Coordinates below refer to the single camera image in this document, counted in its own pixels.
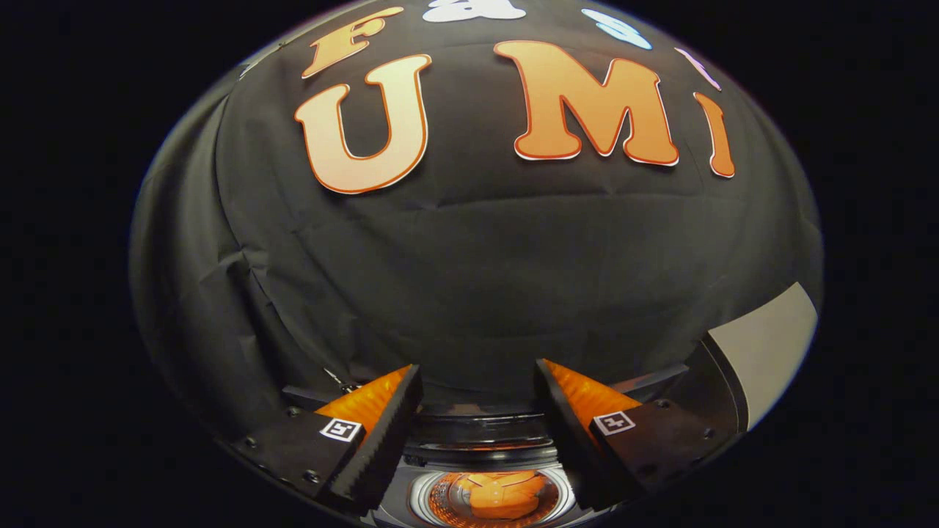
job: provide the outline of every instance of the black cloth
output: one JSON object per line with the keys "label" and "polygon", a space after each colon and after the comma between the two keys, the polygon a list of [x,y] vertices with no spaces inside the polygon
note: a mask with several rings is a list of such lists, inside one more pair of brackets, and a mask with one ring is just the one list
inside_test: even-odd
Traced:
{"label": "black cloth", "polygon": [[[303,80],[309,44],[392,6],[360,53]],[[180,121],[154,160],[131,231],[131,286],[156,363],[227,437],[279,412],[283,386],[337,390],[323,367],[366,382],[423,370],[424,401],[531,397],[533,359],[603,382],[682,361],[710,328],[798,282],[822,303],[818,211],[793,150],[731,77],[655,28],[594,3],[653,44],[612,38],[575,3],[526,3],[524,18],[428,23],[426,3],[377,1],[239,65]],[[557,44],[603,80],[614,57],[656,71],[680,161],[635,163],[583,140],[576,158],[528,162],[511,39]],[[717,92],[673,48],[690,52]],[[333,85],[346,140],[387,141],[369,70],[410,54],[421,83],[423,159],[379,191],[343,195],[314,177],[294,112]],[[715,176],[699,91],[723,109],[732,179]]]}

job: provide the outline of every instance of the black metal bracket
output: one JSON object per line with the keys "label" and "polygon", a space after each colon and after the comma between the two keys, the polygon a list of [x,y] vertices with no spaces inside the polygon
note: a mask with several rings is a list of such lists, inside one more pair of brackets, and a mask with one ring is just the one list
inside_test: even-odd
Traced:
{"label": "black metal bracket", "polygon": [[534,387],[547,429],[558,450],[558,461],[581,508],[600,510],[638,499],[645,493],[623,468],[611,465],[596,448],[543,360],[535,362]]}
{"label": "black metal bracket", "polygon": [[737,375],[706,335],[685,360],[688,371],[660,397],[678,403],[734,438],[747,431],[747,400]]}
{"label": "black metal bracket", "polygon": [[607,457],[647,491],[690,473],[731,436],[668,399],[596,416],[590,430]]}
{"label": "black metal bracket", "polygon": [[362,424],[291,407],[284,419],[234,445],[256,467],[318,502],[362,443]]}
{"label": "black metal bracket", "polygon": [[613,383],[609,387],[636,401],[646,403],[659,399],[670,387],[674,386],[688,372],[685,364],[667,366],[655,372]]}
{"label": "black metal bracket", "polygon": [[290,403],[310,412],[325,406],[341,396],[341,394],[334,395],[327,391],[303,389],[292,385],[287,385],[281,392],[284,393],[284,396],[286,396]]}

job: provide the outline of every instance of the gray panel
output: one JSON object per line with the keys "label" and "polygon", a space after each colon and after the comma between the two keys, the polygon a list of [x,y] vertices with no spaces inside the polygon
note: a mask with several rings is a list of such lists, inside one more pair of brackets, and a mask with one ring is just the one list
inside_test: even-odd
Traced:
{"label": "gray panel", "polygon": [[762,420],[793,380],[817,322],[815,306],[795,283],[769,303],[708,332],[743,386],[747,430]]}

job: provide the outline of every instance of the orange object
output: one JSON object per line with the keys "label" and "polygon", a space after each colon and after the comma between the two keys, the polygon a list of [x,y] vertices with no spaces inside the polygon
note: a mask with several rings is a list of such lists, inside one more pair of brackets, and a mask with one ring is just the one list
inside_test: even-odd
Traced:
{"label": "orange object", "polygon": [[614,58],[600,82],[563,47],[534,40],[506,40],[494,51],[511,58],[521,75],[528,130],[516,139],[516,154],[526,160],[566,160],[581,151],[567,128],[570,109],[601,156],[616,148],[623,122],[629,137],[623,152],[631,160],[672,166],[678,148],[658,91],[659,77],[637,62]]}
{"label": "orange object", "polygon": [[733,178],[736,168],[731,159],[731,144],[727,139],[727,129],[724,127],[724,111],[711,98],[695,92],[695,101],[701,105],[707,117],[707,126],[711,131],[711,145],[714,153],[711,154],[711,170],[723,178]]}
{"label": "orange object", "polygon": [[591,380],[583,374],[550,362],[547,359],[544,361],[551,371],[551,375],[554,376],[554,380],[561,386],[564,395],[567,397],[567,403],[574,410],[577,420],[598,447],[600,444],[590,432],[590,422],[595,416],[625,411],[642,405],[635,399],[620,394],[615,389],[611,389],[599,381]]}
{"label": "orange object", "polygon": [[323,186],[342,194],[365,193],[392,185],[417,166],[427,148],[420,72],[430,62],[430,55],[414,54],[365,74],[366,84],[381,86],[385,104],[385,115],[375,116],[372,125],[388,124],[388,143],[374,154],[349,152],[341,108],[349,85],[323,90],[297,108],[294,118],[303,125],[307,159]]}
{"label": "orange object", "polygon": [[534,471],[469,474],[456,485],[469,491],[472,514],[479,519],[518,519],[538,507],[536,494],[545,478]]}
{"label": "orange object", "polygon": [[[516,504],[511,507],[492,508],[483,504],[485,492],[477,491],[476,507],[473,506],[472,493],[481,489],[486,482],[499,481],[506,488],[503,501]],[[525,496],[533,494],[532,499]],[[430,510],[438,519],[454,528],[526,528],[543,520],[558,505],[560,494],[558,487],[546,475],[537,472],[508,473],[447,473],[430,491]],[[536,506],[528,513],[523,513],[531,504]]]}
{"label": "orange object", "polygon": [[302,77],[308,79],[344,58],[364,50],[369,41],[362,39],[357,42],[355,39],[374,37],[385,28],[385,17],[392,17],[402,11],[404,8],[400,7],[382,9],[320,37],[310,44],[311,48],[316,47],[316,54],[313,56],[313,64],[303,71]]}
{"label": "orange object", "polygon": [[365,428],[365,436],[362,437],[362,443],[365,443],[409,368],[411,365],[385,374],[347,395],[334,399],[317,409],[316,413],[359,422]]}

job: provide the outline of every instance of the dark background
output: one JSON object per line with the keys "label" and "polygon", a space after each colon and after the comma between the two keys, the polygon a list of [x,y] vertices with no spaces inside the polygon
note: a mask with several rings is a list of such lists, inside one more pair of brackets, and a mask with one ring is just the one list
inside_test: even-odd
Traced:
{"label": "dark background", "polygon": [[[22,92],[8,110],[25,117],[11,155],[26,163],[8,178],[24,242],[10,260],[23,302],[12,301],[37,363],[8,369],[8,407],[26,418],[9,436],[27,448],[8,453],[24,470],[12,525],[334,524],[234,463],[169,396],[126,276],[134,197],[165,135],[239,61],[334,4],[7,7],[5,27],[25,30],[5,31],[7,84]],[[917,426],[908,403],[926,394],[912,381],[927,337],[916,327],[934,315],[916,264],[929,173],[903,166],[921,155],[905,120],[925,106],[894,105],[925,97],[901,38],[914,16],[802,0],[624,8],[700,50],[774,117],[816,192],[827,260],[820,330],[775,410],[708,470],[608,525],[914,525],[929,500],[914,498],[922,476],[907,446],[930,421]]]}

